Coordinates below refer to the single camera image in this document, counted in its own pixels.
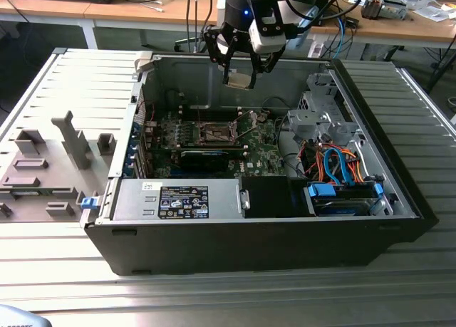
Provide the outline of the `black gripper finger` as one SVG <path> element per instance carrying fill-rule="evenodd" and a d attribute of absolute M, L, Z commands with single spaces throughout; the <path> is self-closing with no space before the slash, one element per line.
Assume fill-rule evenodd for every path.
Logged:
<path fill-rule="evenodd" d="M 208 28 L 203 33 L 203 37 L 211 62 L 217 63 L 223 68 L 222 83 L 227 85 L 229 82 L 229 67 L 231 59 L 239 42 L 238 31 L 231 26 L 217 26 Z M 219 47 L 221 38 L 224 39 L 225 44 L 227 45 L 225 53 L 223 53 Z"/>
<path fill-rule="evenodd" d="M 253 50 L 249 52 L 252 62 L 252 75 L 248 89 L 254 88 L 258 74 L 270 73 L 274 69 L 285 49 L 286 47 L 283 46 L 279 51 L 270 53 L 265 61 L 262 61 L 261 56 L 258 53 L 255 53 Z"/>

